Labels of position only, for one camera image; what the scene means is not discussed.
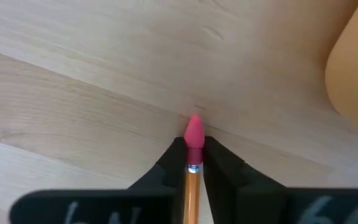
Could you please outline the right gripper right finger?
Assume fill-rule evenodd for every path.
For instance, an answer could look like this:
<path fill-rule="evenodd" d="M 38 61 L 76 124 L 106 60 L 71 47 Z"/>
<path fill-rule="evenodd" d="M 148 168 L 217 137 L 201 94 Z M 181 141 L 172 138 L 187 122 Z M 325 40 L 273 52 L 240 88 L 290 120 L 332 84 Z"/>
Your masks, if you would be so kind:
<path fill-rule="evenodd" d="M 210 136 L 203 173 L 215 223 L 358 224 L 358 189 L 286 187 Z"/>

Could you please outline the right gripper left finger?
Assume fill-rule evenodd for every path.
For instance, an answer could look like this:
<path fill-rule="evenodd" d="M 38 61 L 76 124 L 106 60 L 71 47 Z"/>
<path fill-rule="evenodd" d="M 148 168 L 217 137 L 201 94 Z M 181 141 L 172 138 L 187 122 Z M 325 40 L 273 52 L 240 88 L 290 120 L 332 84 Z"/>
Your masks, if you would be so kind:
<path fill-rule="evenodd" d="M 38 190 L 17 199 L 16 224 L 181 223 L 186 146 L 177 137 L 154 166 L 127 189 Z"/>

